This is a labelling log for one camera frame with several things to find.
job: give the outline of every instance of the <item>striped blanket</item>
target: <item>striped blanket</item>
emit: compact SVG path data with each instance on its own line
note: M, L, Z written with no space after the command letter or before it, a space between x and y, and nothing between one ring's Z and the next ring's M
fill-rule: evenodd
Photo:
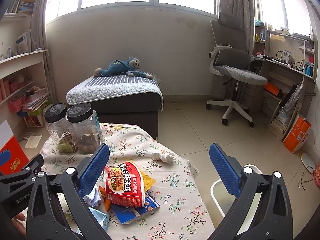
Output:
M68 92L67 103L69 105L76 105L108 98L152 92L160 95L162 110L163 97L158 86L161 80L155 75L153 76L153 79L137 76L128 77L126 74L117 74L111 77L92 76Z

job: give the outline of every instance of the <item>chair headrest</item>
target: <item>chair headrest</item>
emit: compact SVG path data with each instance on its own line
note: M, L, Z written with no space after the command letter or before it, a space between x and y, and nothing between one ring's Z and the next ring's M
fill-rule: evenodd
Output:
M228 14L219 12L218 13L218 22L226 27L236 29L236 30L241 30L240 20L235 17L232 17Z

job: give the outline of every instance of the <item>peeling paint patch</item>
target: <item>peeling paint patch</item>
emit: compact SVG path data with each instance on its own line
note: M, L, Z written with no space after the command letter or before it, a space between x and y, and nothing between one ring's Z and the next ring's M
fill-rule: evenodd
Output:
M189 29L193 29L197 24L197 21L189 16L177 16L176 22L179 24L185 23Z

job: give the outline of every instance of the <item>chair seat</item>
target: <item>chair seat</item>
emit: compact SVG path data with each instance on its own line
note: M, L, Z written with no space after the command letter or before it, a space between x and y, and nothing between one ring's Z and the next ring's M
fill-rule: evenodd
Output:
M233 68L227 65L211 66L210 72L216 74L214 70L219 71L223 76L232 77L235 80L238 80L240 82L244 82L247 84L251 84L251 85L256 85L256 86L266 85L268 82L268 80L265 77L260 76L246 69Z

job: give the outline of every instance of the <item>green packet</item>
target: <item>green packet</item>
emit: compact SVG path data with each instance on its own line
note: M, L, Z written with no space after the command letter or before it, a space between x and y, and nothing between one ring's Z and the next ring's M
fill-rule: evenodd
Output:
M91 208L91 207L88 207L91 211L91 213L93 214L93 216L96 218L96 220L98 221L98 223L101 225L101 227L103 228L104 231L107 231L107 227L108 227L108 223L109 223L109 220L110 220L110 216L109 216L109 213L105 214L105 213L102 213L101 211L99 210L96 210L94 208Z

